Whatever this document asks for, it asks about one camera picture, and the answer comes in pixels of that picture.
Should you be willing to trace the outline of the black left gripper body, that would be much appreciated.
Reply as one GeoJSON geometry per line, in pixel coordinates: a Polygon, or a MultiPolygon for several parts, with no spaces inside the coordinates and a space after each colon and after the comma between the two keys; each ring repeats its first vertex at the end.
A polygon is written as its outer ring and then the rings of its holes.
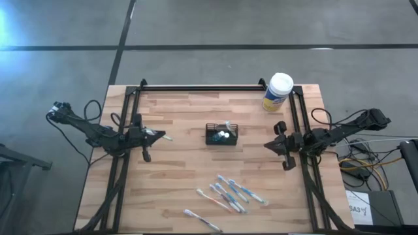
{"type": "Polygon", "coordinates": [[[149,163],[151,156],[148,151],[148,137],[142,125],[142,115],[134,114],[127,131],[130,148],[141,147],[143,159],[149,163]]]}

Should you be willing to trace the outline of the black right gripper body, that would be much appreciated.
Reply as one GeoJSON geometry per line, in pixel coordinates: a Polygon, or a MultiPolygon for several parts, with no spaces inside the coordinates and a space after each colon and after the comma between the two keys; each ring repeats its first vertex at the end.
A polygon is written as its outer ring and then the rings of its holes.
{"type": "Polygon", "coordinates": [[[274,132],[279,136],[280,143],[277,146],[283,146],[283,156],[285,157],[282,163],[285,171],[291,170],[296,167],[295,158],[291,156],[291,152],[298,152],[303,146],[303,136],[300,132],[292,133],[288,136],[285,135],[287,125],[284,121],[279,121],[274,126],[274,132]]]}

